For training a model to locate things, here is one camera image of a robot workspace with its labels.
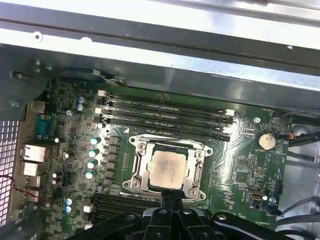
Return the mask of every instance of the orange wire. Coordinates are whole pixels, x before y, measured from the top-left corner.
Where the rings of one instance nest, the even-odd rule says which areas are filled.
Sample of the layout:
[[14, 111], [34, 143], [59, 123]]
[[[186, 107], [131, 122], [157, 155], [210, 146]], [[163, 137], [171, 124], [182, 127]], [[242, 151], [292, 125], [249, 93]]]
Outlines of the orange wire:
[[295, 136], [294, 136], [292, 133], [289, 133], [289, 139], [290, 139], [290, 140], [294, 140], [294, 139], [295, 139]]

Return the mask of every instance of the green circuit board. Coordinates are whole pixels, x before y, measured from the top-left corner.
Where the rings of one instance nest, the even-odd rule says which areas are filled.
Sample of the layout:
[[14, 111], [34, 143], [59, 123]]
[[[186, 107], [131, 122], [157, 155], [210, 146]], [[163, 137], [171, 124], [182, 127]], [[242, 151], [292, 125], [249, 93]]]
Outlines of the green circuit board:
[[[101, 94], [98, 96], [98, 90], [105, 91], [106, 98], [120, 96], [114, 111], [118, 115], [105, 118], [106, 128], [101, 129], [97, 128], [95, 119], [103, 118], [101, 114], [105, 104], [97, 104], [97, 99], [102, 98]], [[76, 110], [79, 96], [85, 100], [81, 111]], [[155, 115], [150, 111], [159, 106], [166, 106], [162, 108], [161, 117], [152, 118]], [[220, 119], [220, 113], [213, 110], [226, 109], [234, 111], [234, 115], [231, 116], [232, 126], [227, 127], [231, 130], [229, 134], [217, 132], [218, 128], [212, 131], [210, 127], [203, 127], [203, 122], [197, 123], [196, 120], [190, 122], [181, 118], [175, 121], [174, 118], [166, 117], [170, 116], [170, 111], [186, 115], [188, 111], [194, 111], [194, 118], [214, 116]], [[72, 115], [67, 115], [67, 110], [71, 110]], [[65, 142], [59, 144], [59, 154], [51, 161], [51, 172], [64, 171], [71, 183], [65, 187], [47, 184], [48, 196], [60, 194], [62, 197], [57, 199], [51, 208], [45, 210], [46, 227], [43, 237], [65, 239], [72, 236], [76, 229], [84, 228], [88, 222], [82, 218], [83, 197], [91, 197], [95, 193], [120, 196], [126, 192], [122, 183], [131, 179], [135, 156], [135, 147], [129, 143], [129, 138], [141, 134], [190, 139], [213, 149], [213, 154], [204, 160], [201, 178], [200, 189], [206, 194], [206, 199], [188, 203], [188, 206], [207, 209], [212, 214], [227, 211], [272, 228], [276, 218], [266, 212], [266, 206], [271, 204], [270, 201], [261, 200], [253, 204], [248, 190], [263, 193], [268, 198], [274, 197], [274, 206], [279, 202], [288, 141], [278, 138], [284, 130], [274, 113], [273, 109], [200, 97], [106, 84], [54, 80], [44, 114], [52, 120], [49, 124], [50, 136], [46, 136], [46, 141], [63, 137]], [[216, 125], [221, 129], [227, 126], [221, 122]], [[272, 133], [276, 139], [275, 147], [268, 151], [257, 145], [257, 136], [266, 132]], [[90, 143], [92, 137], [100, 137], [102, 141], [96, 146], [100, 150], [100, 154], [96, 156], [99, 161], [99, 165], [94, 169], [96, 175], [87, 179], [87, 163], [92, 159], [88, 154], [93, 148]], [[115, 174], [112, 183], [105, 184], [108, 156], [102, 153], [107, 153], [104, 146], [108, 145], [107, 139], [110, 137], [117, 137], [119, 142], [116, 143], [116, 165], [113, 169]], [[63, 153], [66, 151], [74, 152], [75, 156], [63, 159]], [[68, 197], [74, 198], [72, 212], [63, 213], [64, 199]]]

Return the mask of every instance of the motherboard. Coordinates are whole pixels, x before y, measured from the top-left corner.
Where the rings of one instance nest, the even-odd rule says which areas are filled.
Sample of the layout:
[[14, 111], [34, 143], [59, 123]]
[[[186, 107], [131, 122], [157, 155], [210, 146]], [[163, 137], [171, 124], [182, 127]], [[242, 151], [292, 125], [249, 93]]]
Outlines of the motherboard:
[[159, 207], [162, 189], [208, 215], [272, 228], [288, 141], [277, 111], [188, 95], [55, 79], [34, 140], [54, 147], [43, 239]]

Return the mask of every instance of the ventilation grille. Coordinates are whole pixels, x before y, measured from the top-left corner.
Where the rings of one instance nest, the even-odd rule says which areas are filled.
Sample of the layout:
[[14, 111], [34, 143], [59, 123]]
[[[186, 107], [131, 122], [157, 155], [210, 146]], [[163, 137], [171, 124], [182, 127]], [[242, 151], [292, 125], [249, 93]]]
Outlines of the ventilation grille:
[[[0, 175], [13, 174], [18, 127], [18, 121], [0, 121]], [[0, 177], [0, 227], [6, 224], [11, 187], [11, 179]]]

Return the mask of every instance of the cpu socket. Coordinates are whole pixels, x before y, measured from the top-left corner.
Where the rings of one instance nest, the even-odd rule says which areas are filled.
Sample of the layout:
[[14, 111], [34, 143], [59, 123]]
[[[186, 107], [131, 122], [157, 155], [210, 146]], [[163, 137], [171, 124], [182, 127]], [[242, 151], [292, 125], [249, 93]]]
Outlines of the cpu socket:
[[190, 139], [142, 134], [131, 136], [135, 146], [131, 180], [122, 186], [141, 197], [159, 198], [162, 190], [181, 190], [187, 200], [201, 201], [200, 191], [205, 157], [213, 149]]

